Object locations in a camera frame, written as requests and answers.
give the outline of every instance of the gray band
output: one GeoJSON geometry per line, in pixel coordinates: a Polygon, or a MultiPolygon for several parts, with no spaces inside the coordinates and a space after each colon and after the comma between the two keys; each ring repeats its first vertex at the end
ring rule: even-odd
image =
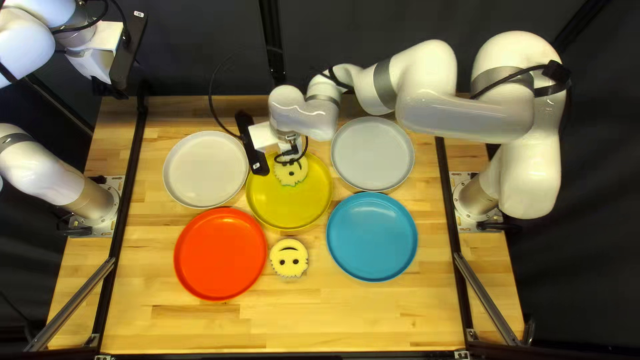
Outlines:
{"type": "Polygon", "coordinates": [[[4,135],[3,137],[0,138],[0,154],[5,151],[8,147],[12,146],[13,144],[19,143],[19,142],[34,142],[36,140],[34,140],[31,135],[29,134],[25,134],[25,133],[13,133],[13,134],[9,134],[9,135],[4,135]]]}
{"type": "Polygon", "coordinates": [[[307,98],[305,99],[305,101],[309,101],[309,100],[324,100],[324,101],[330,101],[332,102],[334,105],[336,105],[338,107],[338,109],[340,108],[340,102],[336,99],[334,99],[333,97],[330,97],[329,95],[323,95],[323,94],[315,94],[315,95],[310,95],[307,96],[307,98]]]}
{"type": "MultiPolygon", "coordinates": [[[[471,95],[519,70],[522,70],[522,68],[517,66],[498,66],[482,71],[471,81],[471,95]]],[[[528,72],[505,82],[505,84],[520,84],[533,92],[533,75],[528,72]]]]}
{"type": "Polygon", "coordinates": [[[391,59],[382,60],[373,68],[373,87],[382,104],[389,110],[396,108],[396,91],[391,83],[391,74],[389,73],[389,63],[391,59]]]}

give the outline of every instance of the wooden table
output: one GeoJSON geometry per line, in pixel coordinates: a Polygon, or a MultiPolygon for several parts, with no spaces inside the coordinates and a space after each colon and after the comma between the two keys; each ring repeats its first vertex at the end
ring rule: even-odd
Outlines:
{"type": "MultiPolygon", "coordinates": [[[[233,114],[244,109],[267,120],[266,96],[216,97],[216,109],[234,130],[233,114]]],[[[199,300],[173,272],[173,247],[183,227],[202,210],[181,206],[167,194],[162,166],[185,136],[219,127],[206,97],[153,97],[122,245],[102,351],[110,354],[185,352],[325,352],[452,350],[464,346],[449,237],[433,136],[409,133],[415,146],[411,176],[389,195],[411,213],[419,249],[396,279],[369,284],[350,278],[332,261],[325,244],[326,219],[297,239],[309,250],[301,279],[283,279],[268,265],[245,294],[225,303],[199,300]]],[[[136,119],[135,99],[104,99],[86,175],[122,175],[136,119]]],[[[345,96],[340,123],[366,115],[345,96]]],[[[448,140],[452,171],[478,171],[487,162],[484,145],[448,140]]],[[[330,143],[310,142],[330,167],[330,143]]],[[[334,178],[333,206],[351,195],[334,178]]],[[[227,205],[248,211],[244,190],[227,205]]],[[[266,231],[269,246],[282,238],[266,231]]],[[[50,317],[105,260],[110,240],[69,239],[50,317]]],[[[520,303],[504,235],[461,235],[463,253],[517,335],[523,331],[520,303]]],[[[75,347],[90,335],[99,287],[51,341],[75,347]]],[[[482,340],[499,340],[469,288],[474,328],[482,340]]]]}

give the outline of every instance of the sponge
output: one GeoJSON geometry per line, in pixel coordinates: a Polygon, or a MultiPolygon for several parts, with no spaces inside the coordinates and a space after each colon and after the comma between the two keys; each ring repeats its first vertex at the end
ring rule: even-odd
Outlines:
{"type": "Polygon", "coordinates": [[[275,163],[273,173],[281,184],[287,186],[296,186],[307,177],[309,173],[309,162],[306,157],[295,161],[294,163],[275,163]]]}
{"type": "Polygon", "coordinates": [[[307,249],[296,239],[282,239],[269,252],[271,267],[284,277],[301,277],[309,267],[308,257],[307,249]]]}

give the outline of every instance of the smiley face sponge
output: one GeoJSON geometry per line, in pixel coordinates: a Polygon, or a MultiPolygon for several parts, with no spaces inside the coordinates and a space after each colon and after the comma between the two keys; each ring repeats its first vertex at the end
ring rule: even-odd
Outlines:
{"type": "Polygon", "coordinates": [[[309,254],[296,239],[283,239],[271,248],[269,260],[276,274],[284,277],[301,277],[309,267],[309,254]]]}

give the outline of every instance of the black cable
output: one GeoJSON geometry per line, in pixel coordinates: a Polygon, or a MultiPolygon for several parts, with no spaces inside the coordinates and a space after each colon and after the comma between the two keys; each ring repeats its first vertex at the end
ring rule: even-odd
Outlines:
{"type": "Polygon", "coordinates": [[[0,297],[2,297],[4,299],[4,301],[18,314],[20,315],[20,317],[25,321],[25,322],[29,322],[29,318],[26,317],[22,311],[20,311],[20,309],[18,309],[18,307],[11,301],[9,300],[9,298],[4,294],[4,292],[2,290],[0,290],[0,297]]]}
{"type": "Polygon", "coordinates": [[[469,99],[477,99],[478,97],[484,95],[484,93],[486,93],[487,91],[491,90],[492,88],[495,88],[498,85],[502,85],[504,83],[506,83],[507,81],[513,79],[513,78],[517,78],[518,76],[522,75],[522,74],[526,74],[528,72],[534,71],[534,70],[542,70],[547,66],[547,64],[542,64],[542,65],[535,65],[532,67],[527,67],[526,69],[522,69],[522,70],[518,70],[516,72],[514,72],[513,74],[507,75],[504,78],[487,85],[486,87],[484,87],[482,90],[476,92],[475,94],[471,95],[469,97],[469,99]]]}
{"type": "Polygon", "coordinates": [[[504,231],[522,231],[522,226],[516,224],[507,224],[504,222],[479,222],[476,225],[480,231],[484,230],[504,230],[504,231]]]}
{"type": "Polygon", "coordinates": [[[240,140],[242,140],[242,138],[240,137],[240,135],[236,135],[234,133],[232,133],[229,129],[227,129],[223,124],[222,121],[220,121],[220,119],[218,118],[218,114],[216,114],[216,110],[213,108],[213,100],[211,99],[211,87],[213,86],[213,80],[216,78],[216,74],[218,73],[218,70],[220,70],[220,68],[222,67],[222,65],[227,62],[227,60],[231,59],[231,57],[233,56],[233,54],[227,56],[224,60],[222,60],[222,62],[220,62],[218,64],[218,66],[216,67],[215,70],[213,70],[213,74],[211,74],[211,80],[209,80],[209,93],[207,94],[209,96],[209,110],[211,110],[211,115],[213,115],[213,118],[216,119],[216,122],[218,123],[218,125],[220,127],[222,127],[222,129],[224,131],[226,131],[229,135],[234,136],[240,140]]]}
{"type": "Polygon", "coordinates": [[[302,150],[302,154],[300,154],[300,156],[298,156],[298,158],[293,159],[293,160],[285,160],[285,161],[280,161],[278,160],[279,157],[284,156],[284,154],[278,154],[276,155],[275,158],[273,158],[273,161],[278,163],[278,164],[293,164],[296,161],[299,161],[300,159],[302,159],[302,157],[307,153],[307,148],[309,147],[309,137],[307,135],[305,135],[305,149],[302,150]]]}
{"type": "Polygon", "coordinates": [[[127,19],[124,17],[124,12],[120,5],[116,2],[116,0],[111,0],[111,2],[116,6],[116,9],[120,13],[120,18],[122,19],[122,40],[124,40],[125,46],[129,45],[129,40],[131,36],[129,34],[129,27],[127,27],[127,19]]]}
{"type": "Polygon", "coordinates": [[[333,81],[333,83],[337,86],[347,89],[347,91],[353,91],[353,86],[343,83],[340,81],[340,79],[338,79],[338,77],[335,75],[335,72],[333,71],[333,67],[330,67],[329,69],[327,69],[327,71],[329,72],[328,75],[324,72],[318,72],[318,74],[333,81]]]}
{"type": "Polygon", "coordinates": [[[82,26],[77,26],[75,28],[62,28],[62,29],[57,29],[51,32],[51,34],[55,35],[55,34],[59,34],[59,33],[68,33],[69,31],[81,31],[84,29],[88,29],[90,27],[92,27],[93,25],[96,25],[98,23],[98,21],[102,20],[102,18],[107,15],[107,12],[109,11],[109,3],[107,2],[107,0],[100,0],[104,3],[104,9],[102,9],[102,13],[100,15],[98,15],[98,17],[96,17],[93,21],[87,22],[85,25],[82,26]]]}

